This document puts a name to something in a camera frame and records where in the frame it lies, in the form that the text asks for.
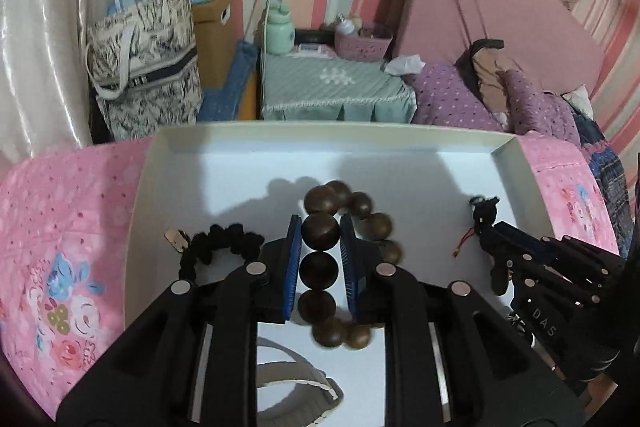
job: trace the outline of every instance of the black and white patterned bag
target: black and white patterned bag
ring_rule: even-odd
[[[87,30],[86,64],[116,141],[196,123],[202,104],[191,0],[144,0]]]

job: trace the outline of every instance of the white tray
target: white tray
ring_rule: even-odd
[[[371,195],[375,209],[394,220],[392,238],[404,248],[401,266],[419,280],[446,286],[465,280],[497,309],[490,261],[472,238],[452,252],[473,225],[469,199],[499,196],[498,221],[536,237],[553,229],[533,173],[513,135],[433,126],[372,123],[220,123],[166,128],[151,145],[132,218],[126,269],[126,322],[137,317],[176,278],[179,256],[165,241],[167,228],[193,233],[212,223],[242,223],[267,241],[284,237],[291,214],[305,217],[302,199],[315,185],[341,179]],[[310,251],[303,247],[303,255]],[[340,278],[329,289],[347,308],[339,248],[330,252]],[[198,283],[241,266],[221,252]],[[298,281],[298,293],[305,291]],[[361,351],[326,350],[310,328],[293,322],[259,325],[258,335],[305,357],[333,378],[344,402],[324,425],[380,427],[384,423],[384,334],[376,330]],[[258,349],[258,363],[290,360]],[[265,409],[292,385],[258,392]]]

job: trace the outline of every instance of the pink bedspread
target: pink bedspread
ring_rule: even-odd
[[[2,350],[52,417],[124,329],[127,235],[148,144],[26,161],[0,186]]]

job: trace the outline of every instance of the pink plastic basket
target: pink plastic basket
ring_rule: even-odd
[[[357,35],[335,35],[335,52],[338,57],[359,62],[378,62],[385,58],[389,44],[393,40],[392,33],[384,26],[365,25],[373,29],[375,35],[386,35],[384,39],[367,39]]]

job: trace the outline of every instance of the purple polka dot pillow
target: purple polka dot pillow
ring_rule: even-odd
[[[412,123],[502,131],[489,110],[467,89],[455,66],[427,64],[408,80],[418,108]]]
[[[568,103],[531,84],[519,71],[498,75],[507,89],[511,123],[516,134],[537,131],[580,147],[580,136]]]

